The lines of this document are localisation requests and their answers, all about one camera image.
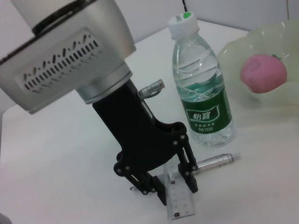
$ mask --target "pink peach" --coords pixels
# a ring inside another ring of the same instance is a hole
[[[276,57],[254,55],[242,67],[241,80],[254,93],[270,92],[287,80],[285,65]]]

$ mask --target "ruler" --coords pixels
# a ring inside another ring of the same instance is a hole
[[[192,192],[178,172],[179,160],[172,158],[164,165],[167,215],[169,221],[195,215]]]

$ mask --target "translucent plate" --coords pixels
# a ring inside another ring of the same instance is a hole
[[[288,79],[282,86],[262,94],[253,93],[240,80],[245,61],[255,54],[277,55],[285,64]],[[226,82],[241,88],[268,105],[299,104],[299,21],[267,25],[228,43],[218,54]]]

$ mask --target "plastic bottle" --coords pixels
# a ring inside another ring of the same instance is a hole
[[[173,77],[194,137],[211,147],[228,143],[234,124],[215,53],[198,34],[193,13],[171,18],[169,29],[176,41]]]

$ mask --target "bottle cap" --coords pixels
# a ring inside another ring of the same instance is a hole
[[[169,22],[171,38],[178,40],[184,36],[189,36],[199,31],[194,13],[186,12],[172,17]]]

